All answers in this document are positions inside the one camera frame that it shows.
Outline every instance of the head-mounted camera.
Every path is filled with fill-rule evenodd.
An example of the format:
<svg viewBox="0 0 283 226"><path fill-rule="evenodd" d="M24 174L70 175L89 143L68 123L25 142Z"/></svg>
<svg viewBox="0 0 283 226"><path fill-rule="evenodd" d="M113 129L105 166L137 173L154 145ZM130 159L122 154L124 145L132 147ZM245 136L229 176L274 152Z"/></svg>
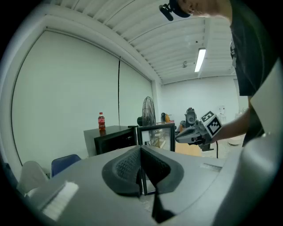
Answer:
<svg viewBox="0 0 283 226"><path fill-rule="evenodd" d="M173 16L171 12L175 13L177 16L182 18L187 18L190 14L185 13L178 4L178 0L170 0L169 4L164 4L159 6L160 12L169 20L173 21Z"/></svg>

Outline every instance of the person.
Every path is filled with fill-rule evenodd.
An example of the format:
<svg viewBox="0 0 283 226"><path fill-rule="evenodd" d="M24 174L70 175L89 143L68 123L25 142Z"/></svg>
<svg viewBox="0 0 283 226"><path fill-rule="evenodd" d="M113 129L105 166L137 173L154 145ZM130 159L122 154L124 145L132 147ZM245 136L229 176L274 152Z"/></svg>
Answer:
<svg viewBox="0 0 283 226"><path fill-rule="evenodd" d="M176 0L175 8L194 16L221 16L229 20L232 65L237 74L240 96L248 97L249 107L241 117L225 124L211 143L246 134L244 146L264 134L250 100L278 58L270 36L255 13L239 0Z"/></svg>

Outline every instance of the blue chair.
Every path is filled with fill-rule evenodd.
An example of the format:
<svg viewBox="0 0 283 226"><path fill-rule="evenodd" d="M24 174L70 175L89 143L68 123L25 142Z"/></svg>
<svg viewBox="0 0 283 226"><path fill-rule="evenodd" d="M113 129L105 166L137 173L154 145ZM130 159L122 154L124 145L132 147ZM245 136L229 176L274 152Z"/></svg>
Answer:
<svg viewBox="0 0 283 226"><path fill-rule="evenodd" d="M81 160L76 154L71 154L62 158L57 158L51 163L51 177L54 177L64 169L68 168L70 165Z"/></svg>

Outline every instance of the dark t-shirt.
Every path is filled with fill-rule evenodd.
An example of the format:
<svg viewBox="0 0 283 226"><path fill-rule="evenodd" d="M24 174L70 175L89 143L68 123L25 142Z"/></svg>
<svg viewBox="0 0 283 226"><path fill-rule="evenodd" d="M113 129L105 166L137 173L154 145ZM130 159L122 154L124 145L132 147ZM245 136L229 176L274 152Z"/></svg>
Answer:
<svg viewBox="0 0 283 226"><path fill-rule="evenodd" d="M239 83L240 96L253 96L267 78L278 55L266 29L244 3L230 0L233 10L231 24L231 56ZM264 133L260 120L251 108L250 124L243 146Z"/></svg>

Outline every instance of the gray chair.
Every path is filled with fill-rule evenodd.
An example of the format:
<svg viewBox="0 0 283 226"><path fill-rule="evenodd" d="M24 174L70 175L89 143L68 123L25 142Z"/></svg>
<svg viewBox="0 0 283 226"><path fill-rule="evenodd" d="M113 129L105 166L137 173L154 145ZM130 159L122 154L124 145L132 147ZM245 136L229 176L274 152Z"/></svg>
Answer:
<svg viewBox="0 0 283 226"><path fill-rule="evenodd" d="M32 189L40 187L47 181L48 177L43 172L41 166L35 161L28 161L23 164L17 190L22 195L25 195Z"/></svg>

